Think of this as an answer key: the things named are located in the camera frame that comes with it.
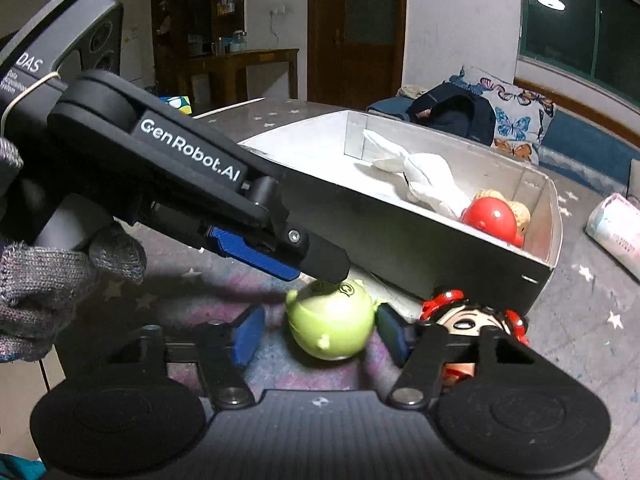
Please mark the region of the grey knit gloved hand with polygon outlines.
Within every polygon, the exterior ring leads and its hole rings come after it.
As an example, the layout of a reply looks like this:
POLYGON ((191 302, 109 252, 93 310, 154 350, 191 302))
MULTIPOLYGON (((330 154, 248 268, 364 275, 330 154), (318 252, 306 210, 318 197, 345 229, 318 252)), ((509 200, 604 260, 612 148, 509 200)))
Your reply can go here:
POLYGON ((37 220, 42 205, 28 202, 18 180, 24 166, 17 148, 1 140, 1 361, 43 359, 76 306, 96 289, 101 275, 141 283, 142 245, 113 217, 71 195, 54 207, 33 245, 20 231, 37 220))

